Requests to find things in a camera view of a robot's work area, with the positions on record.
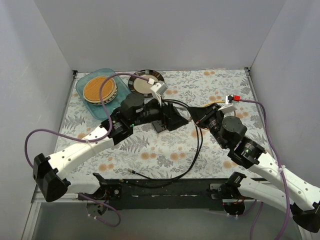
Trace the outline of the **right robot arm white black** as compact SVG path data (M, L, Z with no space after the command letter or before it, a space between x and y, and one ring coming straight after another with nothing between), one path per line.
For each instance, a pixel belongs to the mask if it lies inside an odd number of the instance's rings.
M227 195L241 195L260 200L283 211L289 211L296 224L317 233L320 230L320 189L301 179L275 160L261 145L246 137L247 127L233 115L225 116L226 107L188 107L194 123L208 129L228 157L245 169L273 184L268 187L254 183L245 176L233 174L235 180L226 186Z

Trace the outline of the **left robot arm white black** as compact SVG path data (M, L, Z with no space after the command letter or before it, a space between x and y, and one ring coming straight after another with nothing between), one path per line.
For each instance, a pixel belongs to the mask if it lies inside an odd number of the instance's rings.
M106 149L112 148L133 134L135 126L156 123L168 131L188 124L171 103L152 99L145 103L139 93L129 94L110 119L103 121L77 143L53 154L37 155L33 160L33 179L47 202L60 199L66 193L83 193L95 200L106 196L104 179L97 173L77 176L73 170Z

